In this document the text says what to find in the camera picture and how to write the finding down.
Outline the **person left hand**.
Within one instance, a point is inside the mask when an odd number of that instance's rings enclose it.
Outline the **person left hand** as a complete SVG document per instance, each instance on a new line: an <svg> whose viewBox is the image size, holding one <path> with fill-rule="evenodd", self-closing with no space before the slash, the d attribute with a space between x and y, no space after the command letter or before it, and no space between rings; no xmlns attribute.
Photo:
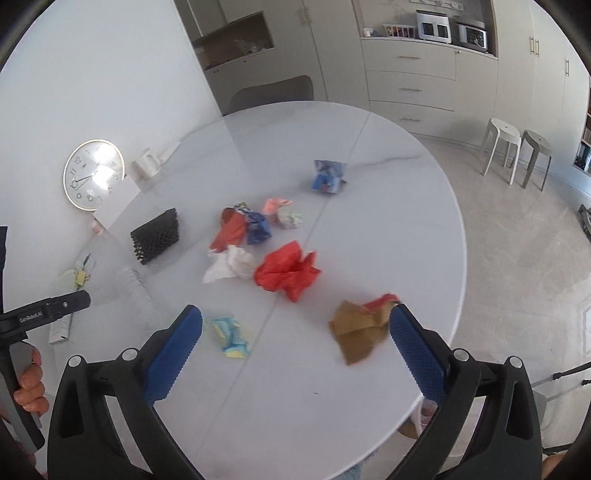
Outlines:
<svg viewBox="0 0 591 480"><path fill-rule="evenodd" d="M45 386L42 382L42 357L36 348L31 354L31 365L20 376L20 389L14 393L15 402L25 411L39 416L49 410L49 402L45 397Z"/></svg>

